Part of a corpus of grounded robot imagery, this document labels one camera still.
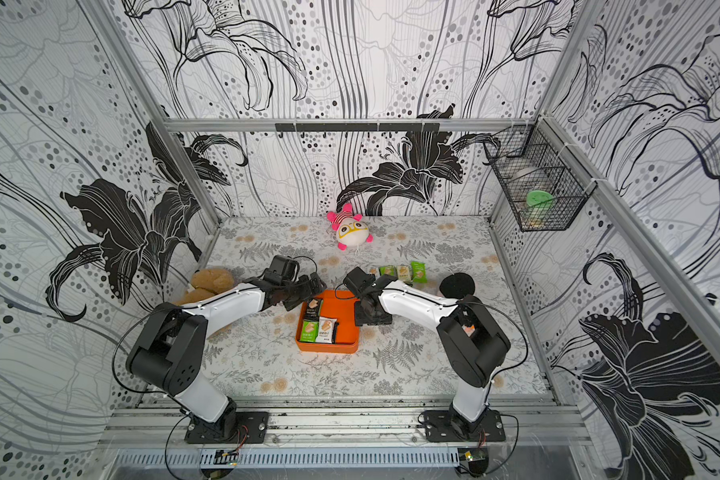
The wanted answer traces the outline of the dark brown cookie packet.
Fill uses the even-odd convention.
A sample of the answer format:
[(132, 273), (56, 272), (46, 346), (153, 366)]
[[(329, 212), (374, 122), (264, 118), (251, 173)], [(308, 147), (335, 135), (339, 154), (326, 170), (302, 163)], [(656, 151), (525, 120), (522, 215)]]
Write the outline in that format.
[(318, 321), (321, 317), (323, 306), (322, 298), (313, 298), (306, 303), (303, 319), (306, 321)]

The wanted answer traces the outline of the white front cookie packet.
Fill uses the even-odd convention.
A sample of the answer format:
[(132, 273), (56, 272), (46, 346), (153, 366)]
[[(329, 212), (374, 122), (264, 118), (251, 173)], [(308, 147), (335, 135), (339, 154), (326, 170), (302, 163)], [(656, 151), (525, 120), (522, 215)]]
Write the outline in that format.
[(336, 320), (332, 318), (321, 317), (318, 322), (316, 343), (333, 344), (336, 335)]

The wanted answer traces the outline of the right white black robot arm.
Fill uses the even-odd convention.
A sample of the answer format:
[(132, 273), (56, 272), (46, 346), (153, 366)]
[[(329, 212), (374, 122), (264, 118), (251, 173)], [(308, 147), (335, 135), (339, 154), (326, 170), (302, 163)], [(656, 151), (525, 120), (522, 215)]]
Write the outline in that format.
[(491, 377), (504, 363), (511, 342), (477, 297), (432, 295), (394, 276), (376, 277), (359, 267), (347, 273), (343, 285), (356, 299), (357, 324), (383, 325), (399, 316), (436, 332), (459, 378), (451, 402), (452, 422), (471, 428), (483, 419)]

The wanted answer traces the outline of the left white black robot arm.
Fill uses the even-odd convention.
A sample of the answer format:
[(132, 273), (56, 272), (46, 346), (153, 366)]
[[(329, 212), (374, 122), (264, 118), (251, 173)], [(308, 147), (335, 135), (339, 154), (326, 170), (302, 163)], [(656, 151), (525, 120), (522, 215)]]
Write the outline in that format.
[(207, 339), (275, 305), (292, 310), (325, 289), (316, 273), (281, 282), (254, 277), (190, 306), (163, 303), (148, 316), (126, 359), (126, 369), (168, 394), (195, 418), (216, 423), (229, 415), (232, 400), (201, 371)]

